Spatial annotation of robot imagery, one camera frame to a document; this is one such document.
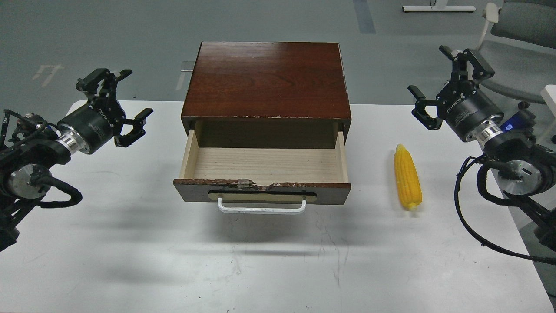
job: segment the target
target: chair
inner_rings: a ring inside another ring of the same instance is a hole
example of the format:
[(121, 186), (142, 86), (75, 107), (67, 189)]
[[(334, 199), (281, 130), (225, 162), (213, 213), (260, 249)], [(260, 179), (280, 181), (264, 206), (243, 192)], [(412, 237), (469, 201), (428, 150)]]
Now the chair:
[[(484, 16), (477, 49), (495, 75), (482, 85), (512, 99), (544, 104), (540, 91), (556, 84), (556, 1), (504, 0), (500, 9), (488, 3)], [(490, 25), (493, 40), (485, 40)]]

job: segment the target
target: black cable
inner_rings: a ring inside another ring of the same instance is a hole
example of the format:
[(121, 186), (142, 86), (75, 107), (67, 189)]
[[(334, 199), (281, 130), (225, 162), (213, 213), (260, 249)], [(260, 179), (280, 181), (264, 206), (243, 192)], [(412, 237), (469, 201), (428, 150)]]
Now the black cable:
[(70, 199), (68, 201), (41, 201), (38, 204), (41, 208), (67, 208), (75, 206), (83, 199), (83, 195), (81, 194), (81, 192), (79, 192), (79, 190), (77, 190), (77, 188), (52, 176), (43, 175), (38, 178), (31, 178), (31, 183), (34, 185), (40, 184), (52, 186), (70, 196)]
[(556, 265), (556, 258), (523, 255), (521, 253), (516, 253), (516, 252), (510, 251), (510, 250), (507, 250), (505, 248), (502, 248), (500, 246), (497, 246), (497, 245), (493, 244), (492, 242), (488, 241), (487, 239), (483, 238), (481, 235), (477, 234), (476, 231), (474, 231), (471, 228), (471, 226), (469, 226), (469, 224), (467, 224), (467, 222), (463, 218), (463, 215), (461, 213), (461, 208), (460, 208), (460, 205), (459, 205), (459, 188), (461, 186), (461, 180), (463, 179), (463, 176), (465, 176), (465, 173), (473, 165), (475, 165), (477, 163), (481, 163), (484, 160), (484, 158), (485, 158), (485, 155), (482, 155), (478, 158), (468, 157), (463, 162), (463, 164), (461, 165), (461, 169), (459, 170), (459, 173), (458, 173), (456, 181), (455, 181), (454, 204), (455, 204), (456, 212), (458, 213), (458, 217), (459, 217), (461, 223), (463, 224), (463, 227), (465, 227), (465, 229), (471, 234), (471, 236), (473, 236), (473, 238), (475, 238), (477, 241), (479, 241), (481, 243), (481, 246), (483, 246), (483, 247), (487, 246), (488, 248), (491, 248), (492, 250), (494, 250), (496, 252), (499, 252), (499, 253), (502, 253), (502, 254), (505, 254), (505, 255), (508, 255), (508, 256), (524, 258), (524, 259), (527, 259), (527, 260), (531, 260), (533, 262), (541, 262), (541, 263), (546, 263), (546, 264), (550, 264), (550, 265)]

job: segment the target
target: silver motor joint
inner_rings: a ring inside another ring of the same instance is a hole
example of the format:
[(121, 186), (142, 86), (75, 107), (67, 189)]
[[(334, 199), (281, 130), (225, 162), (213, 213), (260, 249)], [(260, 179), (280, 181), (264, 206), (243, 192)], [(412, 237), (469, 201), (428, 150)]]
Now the silver motor joint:
[[(488, 141), (503, 133), (502, 129), (492, 119), (482, 122), (471, 132), (483, 150)], [(513, 195), (526, 195), (537, 190), (542, 175), (535, 166), (524, 160), (511, 160), (507, 162), (507, 165), (513, 173), (519, 176), (519, 179), (507, 178), (496, 170), (498, 186), (503, 191)]]

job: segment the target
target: yellow corn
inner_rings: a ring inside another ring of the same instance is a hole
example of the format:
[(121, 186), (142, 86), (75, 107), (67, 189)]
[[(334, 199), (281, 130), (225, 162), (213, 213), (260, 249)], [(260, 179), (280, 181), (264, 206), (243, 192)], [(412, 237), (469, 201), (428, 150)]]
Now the yellow corn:
[(423, 200), (423, 194), (413, 159), (402, 144), (396, 147), (394, 172), (401, 205), (408, 210), (415, 209)]

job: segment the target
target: white table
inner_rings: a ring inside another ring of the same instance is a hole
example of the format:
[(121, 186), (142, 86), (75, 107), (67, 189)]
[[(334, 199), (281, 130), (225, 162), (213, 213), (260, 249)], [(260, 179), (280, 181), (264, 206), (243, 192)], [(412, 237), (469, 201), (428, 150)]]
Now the white table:
[[(481, 247), (458, 220), (455, 174), (478, 145), (447, 125), (426, 130), (409, 106), (351, 106), (344, 206), (262, 216), (181, 200), (172, 180), (186, 142), (182, 102), (121, 104), (128, 116), (154, 109), (146, 136), (52, 169), (84, 199), (36, 208), (19, 225), (18, 243), (0, 253), (0, 311), (554, 311), (530, 261)], [(420, 175), (416, 213), (397, 199), (397, 143)], [(497, 191), (494, 179), (489, 186)], [(461, 198), (480, 234), (526, 253), (508, 209), (476, 192), (474, 170)]]

